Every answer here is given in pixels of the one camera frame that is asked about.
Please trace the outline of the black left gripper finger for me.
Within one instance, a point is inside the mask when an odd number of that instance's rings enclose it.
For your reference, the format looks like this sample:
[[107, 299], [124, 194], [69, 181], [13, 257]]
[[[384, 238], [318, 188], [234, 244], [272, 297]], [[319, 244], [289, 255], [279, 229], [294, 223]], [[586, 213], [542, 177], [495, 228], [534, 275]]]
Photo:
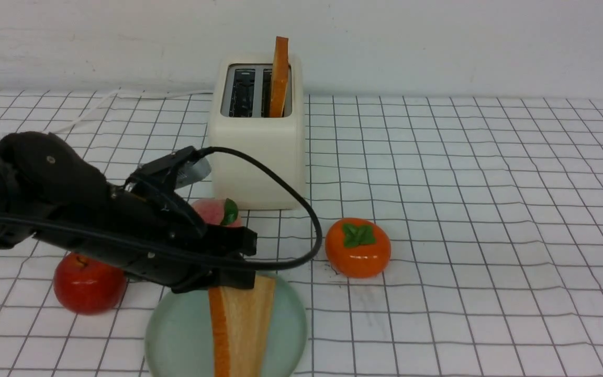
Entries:
[[254, 288], [256, 272], [246, 270], [226, 270], [213, 268], [198, 279], [197, 289], [208, 290], [211, 288], [227, 287], [238, 290], [251, 290]]
[[254, 256], [258, 252], [258, 234], [246, 227], [208, 226], [204, 245], [214, 256]]

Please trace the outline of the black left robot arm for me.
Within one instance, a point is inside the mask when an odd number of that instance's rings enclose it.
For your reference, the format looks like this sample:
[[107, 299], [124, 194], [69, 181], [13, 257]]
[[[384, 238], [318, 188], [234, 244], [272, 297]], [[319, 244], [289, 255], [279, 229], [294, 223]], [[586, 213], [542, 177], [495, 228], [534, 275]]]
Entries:
[[0, 141], [0, 215], [31, 217], [53, 229], [0, 220], [0, 250], [27, 238], [116, 267], [173, 293], [254, 287], [255, 272], [209, 267], [208, 256], [242, 262], [256, 253], [256, 233], [209, 225], [175, 193], [191, 167], [191, 147], [145, 164], [128, 179], [107, 181], [63, 139], [37, 131]]

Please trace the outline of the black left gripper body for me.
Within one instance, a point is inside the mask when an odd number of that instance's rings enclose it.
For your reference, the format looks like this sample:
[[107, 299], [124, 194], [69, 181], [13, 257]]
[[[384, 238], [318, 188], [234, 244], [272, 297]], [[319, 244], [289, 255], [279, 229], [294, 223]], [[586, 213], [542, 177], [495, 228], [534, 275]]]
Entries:
[[210, 267], [189, 256], [207, 256], [208, 225], [175, 192], [206, 178], [210, 164], [190, 146], [138, 167], [124, 184], [107, 183], [107, 228], [129, 245], [107, 243], [107, 263], [174, 293], [213, 283]]

